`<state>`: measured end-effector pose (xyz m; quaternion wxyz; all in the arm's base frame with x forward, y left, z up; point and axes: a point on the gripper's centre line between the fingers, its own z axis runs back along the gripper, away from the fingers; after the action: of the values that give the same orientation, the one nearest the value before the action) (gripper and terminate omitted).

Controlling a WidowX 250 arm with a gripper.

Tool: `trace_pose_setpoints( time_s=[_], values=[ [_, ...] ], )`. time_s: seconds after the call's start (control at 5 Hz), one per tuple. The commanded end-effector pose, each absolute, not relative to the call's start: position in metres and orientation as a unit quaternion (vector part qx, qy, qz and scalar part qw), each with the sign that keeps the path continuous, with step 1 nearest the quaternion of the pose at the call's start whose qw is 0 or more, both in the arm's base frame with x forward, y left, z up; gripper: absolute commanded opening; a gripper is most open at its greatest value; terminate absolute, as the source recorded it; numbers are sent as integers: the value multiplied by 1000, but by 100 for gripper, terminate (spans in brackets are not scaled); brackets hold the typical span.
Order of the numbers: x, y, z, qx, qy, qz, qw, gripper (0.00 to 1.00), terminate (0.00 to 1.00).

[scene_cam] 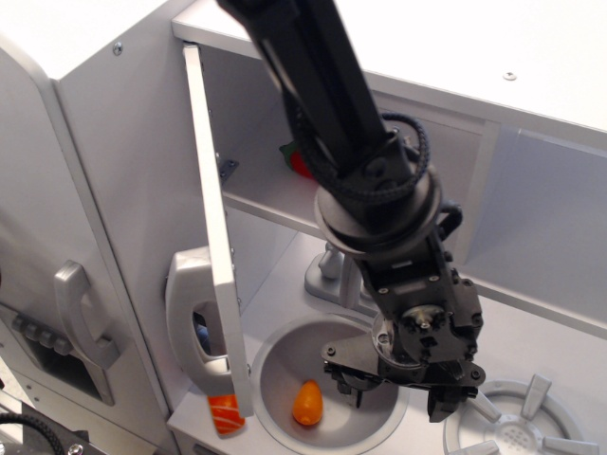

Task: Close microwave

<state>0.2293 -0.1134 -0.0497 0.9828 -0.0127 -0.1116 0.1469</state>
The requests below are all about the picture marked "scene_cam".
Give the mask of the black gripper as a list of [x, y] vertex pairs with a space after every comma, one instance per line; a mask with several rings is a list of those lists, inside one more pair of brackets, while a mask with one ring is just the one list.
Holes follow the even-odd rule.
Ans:
[[436, 235], [355, 264], [379, 313], [369, 333], [322, 347], [326, 373], [356, 409], [381, 380], [429, 390], [430, 422], [444, 421], [486, 377], [473, 362], [483, 325], [474, 284], [450, 266]]

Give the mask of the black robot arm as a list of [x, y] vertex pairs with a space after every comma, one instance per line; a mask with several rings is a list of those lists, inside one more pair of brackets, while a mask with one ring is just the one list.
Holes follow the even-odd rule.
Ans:
[[326, 344], [342, 394], [382, 383], [424, 390], [439, 423], [477, 395], [483, 317], [445, 240], [462, 223], [443, 198], [423, 125], [380, 113], [331, 1], [225, 1], [278, 86], [325, 239], [359, 270], [378, 314], [371, 332]]

